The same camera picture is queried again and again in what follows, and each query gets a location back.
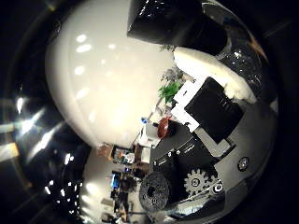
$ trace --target potted plant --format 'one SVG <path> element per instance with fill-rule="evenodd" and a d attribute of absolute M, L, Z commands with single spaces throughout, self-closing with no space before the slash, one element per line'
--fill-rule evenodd
<path fill-rule="evenodd" d="M 169 82 L 159 89 L 160 97 L 165 99 L 166 104 L 172 102 L 180 86 L 181 84 L 178 81 Z"/>

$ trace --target red object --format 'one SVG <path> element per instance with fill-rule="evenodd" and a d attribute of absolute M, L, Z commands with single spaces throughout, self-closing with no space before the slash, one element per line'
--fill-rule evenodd
<path fill-rule="evenodd" d="M 169 119 L 170 118 L 163 118 L 160 120 L 158 125 L 158 137 L 165 138 L 169 134 Z"/>

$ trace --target gear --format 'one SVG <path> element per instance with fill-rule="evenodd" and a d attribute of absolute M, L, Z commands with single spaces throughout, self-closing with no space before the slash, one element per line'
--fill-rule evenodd
<path fill-rule="evenodd" d="M 207 189 L 216 180 L 215 176 L 209 176 L 205 171 L 198 169 L 192 170 L 185 178 L 186 191 L 192 196 Z"/>

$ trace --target ceiling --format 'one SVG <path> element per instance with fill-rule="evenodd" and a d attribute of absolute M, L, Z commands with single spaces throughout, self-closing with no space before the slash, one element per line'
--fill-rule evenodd
<path fill-rule="evenodd" d="M 126 36 L 129 6 L 129 0 L 86 1 L 48 46 L 50 93 L 92 147 L 129 147 L 159 100 L 163 72 L 174 65 L 160 45 Z"/>

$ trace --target light fixture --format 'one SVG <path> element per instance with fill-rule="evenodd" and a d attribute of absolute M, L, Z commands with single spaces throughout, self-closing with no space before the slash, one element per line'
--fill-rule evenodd
<path fill-rule="evenodd" d="M 46 190 L 46 192 L 47 192 L 48 194 L 50 194 L 50 190 L 49 190 L 48 187 L 45 187 L 45 190 Z"/>
<path fill-rule="evenodd" d="M 76 40 L 78 43 L 83 43 L 87 39 L 86 35 L 78 35 Z"/>
<path fill-rule="evenodd" d="M 109 48 L 109 49 L 115 49 L 115 48 L 116 48 L 116 45 L 115 45 L 115 44 L 109 44 L 109 45 L 108 45 L 108 48 Z"/>
<path fill-rule="evenodd" d="M 84 66 L 78 66 L 75 68 L 75 75 L 81 76 L 85 72 Z"/>
<path fill-rule="evenodd" d="M 67 165 L 67 164 L 68 164 L 70 157 L 71 157 L 71 154 L 69 154 L 69 153 L 67 153 L 67 154 L 65 155 L 64 165 Z"/>
<path fill-rule="evenodd" d="M 92 49 L 92 45 L 85 44 L 85 45 L 80 45 L 77 47 L 76 52 L 77 53 L 84 53 Z"/>
<path fill-rule="evenodd" d="M 64 189 L 61 189 L 60 192 L 62 193 L 62 196 L 64 197 L 65 196 Z"/>
<path fill-rule="evenodd" d="M 76 99 L 79 100 L 79 99 L 84 98 L 89 92 L 90 92 L 89 88 L 83 88 L 83 89 L 79 90 L 76 94 Z"/>
<path fill-rule="evenodd" d="M 87 197 L 86 195 L 83 195 L 82 197 L 82 200 L 85 202 L 85 203 L 90 203 L 91 202 L 91 199 L 89 197 Z"/>

